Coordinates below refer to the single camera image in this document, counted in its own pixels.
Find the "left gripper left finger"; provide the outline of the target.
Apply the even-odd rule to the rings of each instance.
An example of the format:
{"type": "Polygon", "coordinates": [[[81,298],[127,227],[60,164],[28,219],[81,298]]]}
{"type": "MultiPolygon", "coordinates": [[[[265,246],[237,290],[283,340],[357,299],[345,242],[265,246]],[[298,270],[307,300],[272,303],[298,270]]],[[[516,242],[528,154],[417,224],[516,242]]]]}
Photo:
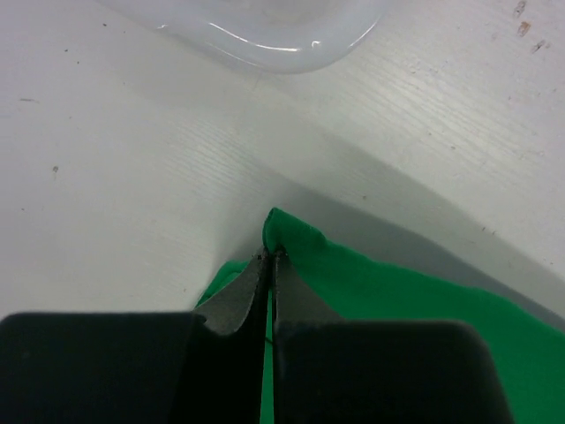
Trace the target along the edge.
{"type": "Polygon", "coordinates": [[[1,322],[4,423],[256,423],[268,255],[191,311],[1,322]]]}

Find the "white plastic basket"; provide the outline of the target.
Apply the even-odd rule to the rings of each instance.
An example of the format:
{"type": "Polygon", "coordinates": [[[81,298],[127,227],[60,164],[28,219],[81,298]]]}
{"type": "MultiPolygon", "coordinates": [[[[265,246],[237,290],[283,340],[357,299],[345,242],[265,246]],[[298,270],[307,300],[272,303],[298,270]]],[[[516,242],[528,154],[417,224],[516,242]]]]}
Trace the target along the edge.
{"type": "Polygon", "coordinates": [[[104,6],[210,56],[267,72],[304,73],[347,56],[390,3],[112,0],[104,6]]]}

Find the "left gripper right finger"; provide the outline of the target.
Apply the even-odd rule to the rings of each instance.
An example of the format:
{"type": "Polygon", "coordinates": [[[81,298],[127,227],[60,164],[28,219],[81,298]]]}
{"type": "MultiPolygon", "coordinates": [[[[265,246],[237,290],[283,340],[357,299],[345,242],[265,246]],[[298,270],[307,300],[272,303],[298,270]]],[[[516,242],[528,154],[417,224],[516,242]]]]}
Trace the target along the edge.
{"type": "Polygon", "coordinates": [[[458,321],[354,321],[285,253],[272,283],[278,423],[510,423],[486,343],[458,321]]]}

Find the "green t shirt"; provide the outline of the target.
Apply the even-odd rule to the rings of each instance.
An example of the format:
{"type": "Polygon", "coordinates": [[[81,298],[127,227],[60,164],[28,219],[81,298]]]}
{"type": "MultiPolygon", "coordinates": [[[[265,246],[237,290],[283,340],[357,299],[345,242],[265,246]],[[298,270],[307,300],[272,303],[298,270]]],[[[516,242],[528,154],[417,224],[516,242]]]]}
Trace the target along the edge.
{"type": "Polygon", "coordinates": [[[346,318],[468,322],[489,344],[516,422],[564,421],[564,333],[555,325],[488,291],[372,261],[278,208],[262,238],[284,248],[298,274],[346,318]]]}

